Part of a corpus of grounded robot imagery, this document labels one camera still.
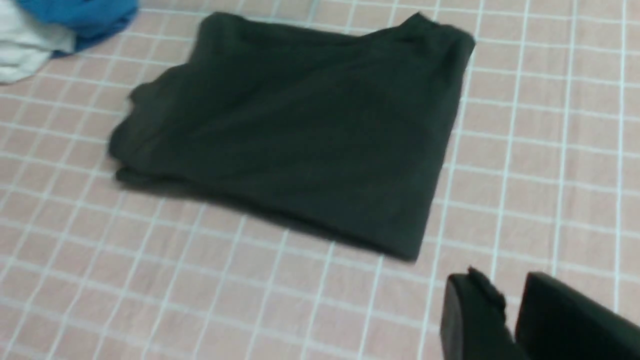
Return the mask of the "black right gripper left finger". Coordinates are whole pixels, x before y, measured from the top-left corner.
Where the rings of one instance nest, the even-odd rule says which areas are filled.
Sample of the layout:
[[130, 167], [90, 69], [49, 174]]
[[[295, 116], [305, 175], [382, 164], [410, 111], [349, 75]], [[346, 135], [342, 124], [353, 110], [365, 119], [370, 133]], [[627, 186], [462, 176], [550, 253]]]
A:
[[445, 360], [527, 360], [506, 324], [506, 298], [472, 266], [446, 278], [439, 326]]

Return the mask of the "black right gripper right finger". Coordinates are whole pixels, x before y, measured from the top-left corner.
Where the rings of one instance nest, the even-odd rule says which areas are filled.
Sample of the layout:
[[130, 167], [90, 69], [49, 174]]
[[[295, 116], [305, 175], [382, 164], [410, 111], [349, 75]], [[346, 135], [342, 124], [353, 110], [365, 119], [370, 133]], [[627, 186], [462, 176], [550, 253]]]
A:
[[531, 360], [637, 360], [640, 328], [544, 272], [530, 272], [515, 340]]

